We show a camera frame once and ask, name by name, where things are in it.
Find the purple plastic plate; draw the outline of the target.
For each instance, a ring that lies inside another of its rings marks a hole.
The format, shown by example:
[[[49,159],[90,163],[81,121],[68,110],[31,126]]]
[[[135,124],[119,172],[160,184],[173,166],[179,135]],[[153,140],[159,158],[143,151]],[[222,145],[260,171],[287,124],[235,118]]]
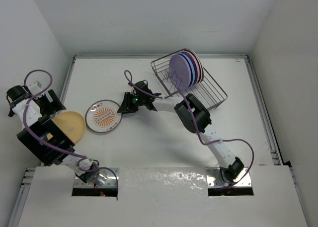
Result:
[[[177,89],[186,90],[192,84],[192,69],[184,54],[178,53],[170,58],[169,72]]]

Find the white plate green rim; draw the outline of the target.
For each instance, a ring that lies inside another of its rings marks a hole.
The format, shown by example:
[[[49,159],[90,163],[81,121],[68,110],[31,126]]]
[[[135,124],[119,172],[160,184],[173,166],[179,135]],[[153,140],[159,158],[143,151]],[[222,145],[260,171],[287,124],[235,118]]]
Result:
[[[197,62],[198,62],[198,64],[199,64],[200,70],[201,70],[201,77],[200,77],[199,81],[197,82],[197,83],[200,83],[200,82],[202,82],[203,79],[204,79],[204,69],[203,69],[204,67],[203,67],[203,65],[202,65],[202,63],[201,63],[199,57],[197,56],[197,54],[196,54],[193,50],[191,50],[191,49],[185,49],[185,50],[188,51],[188,52],[190,52],[191,54],[193,54],[193,55],[196,57],[196,60],[197,60]]]

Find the blue plastic plate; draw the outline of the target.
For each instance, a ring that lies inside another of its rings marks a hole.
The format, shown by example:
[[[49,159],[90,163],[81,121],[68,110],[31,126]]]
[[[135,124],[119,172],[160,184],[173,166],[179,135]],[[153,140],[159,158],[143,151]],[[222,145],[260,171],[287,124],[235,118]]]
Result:
[[[194,64],[194,60],[192,59],[192,57],[188,54],[188,52],[183,51],[180,53],[188,62],[190,69],[191,69],[191,83],[189,85],[189,87],[193,86],[195,84],[196,81],[196,75],[197,75],[197,69],[195,68],[195,64]]]

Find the white plate orange sunburst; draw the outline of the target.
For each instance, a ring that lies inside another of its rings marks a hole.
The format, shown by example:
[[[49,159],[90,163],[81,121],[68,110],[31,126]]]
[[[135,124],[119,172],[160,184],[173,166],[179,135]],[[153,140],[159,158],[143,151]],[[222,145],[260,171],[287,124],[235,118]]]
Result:
[[[85,114],[87,128],[98,134],[111,132],[122,120],[122,114],[117,113],[119,107],[117,102],[108,99],[92,104]]]

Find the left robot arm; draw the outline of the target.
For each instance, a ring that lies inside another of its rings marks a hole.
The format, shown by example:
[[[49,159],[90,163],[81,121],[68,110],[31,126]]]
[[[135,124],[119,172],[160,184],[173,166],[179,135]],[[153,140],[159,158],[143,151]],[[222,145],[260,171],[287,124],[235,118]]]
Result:
[[[52,114],[65,110],[55,92],[48,91],[50,101],[45,94],[27,103],[32,93],[26,86],[16,85],[6,92],[9,103],[9,117],[17,115],[23,124],[27,124],[17,134],[24,144],[45,166],[64,165],[72,169],[84,183],[96,183],[99,177],[98,165],[78,154],[71,139],[53,122]]]

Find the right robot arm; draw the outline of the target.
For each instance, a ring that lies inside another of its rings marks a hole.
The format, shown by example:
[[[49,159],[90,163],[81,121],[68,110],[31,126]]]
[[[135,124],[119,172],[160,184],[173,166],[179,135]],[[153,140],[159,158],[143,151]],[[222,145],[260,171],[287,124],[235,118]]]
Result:
[[[135,113],[144,106],[150,111],[166,111],[177,114],[187,131],[196,134],[201,144],[207,146],[215,156],[221,169],[222,177],[233,184],[243,171],[244,164],[235,156],[218,136],[212,126],[209,111],[192,93],[180,97],[162,97],[152,93],[145,81],[129,84],[133,90],[124,93],[123,101],[117,110],[121,114]]]

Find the yellow plastic plate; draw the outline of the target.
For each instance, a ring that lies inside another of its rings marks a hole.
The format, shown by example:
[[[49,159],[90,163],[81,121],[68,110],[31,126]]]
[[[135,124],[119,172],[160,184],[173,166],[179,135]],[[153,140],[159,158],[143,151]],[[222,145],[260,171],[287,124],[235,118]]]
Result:
[[[75,111],[62,112],[56,115],[52,121],[75,144],[84,136],[86,122],[84,117]]]

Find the pink plastic plate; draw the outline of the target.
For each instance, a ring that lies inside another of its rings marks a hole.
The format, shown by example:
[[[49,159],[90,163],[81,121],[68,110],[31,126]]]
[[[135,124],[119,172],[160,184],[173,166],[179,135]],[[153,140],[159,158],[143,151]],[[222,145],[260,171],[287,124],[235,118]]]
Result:
[[[199,83],[202,79],[202,65],[201,62],[198,58],[198,56],[196,55],[196,53],[194,51],[192,51],[191,49],[188,49],[188,52],[194,57],[194,61],[196,62],[196,67],[197,67],[197,71],[198,71],[198,78],[195,84]]]

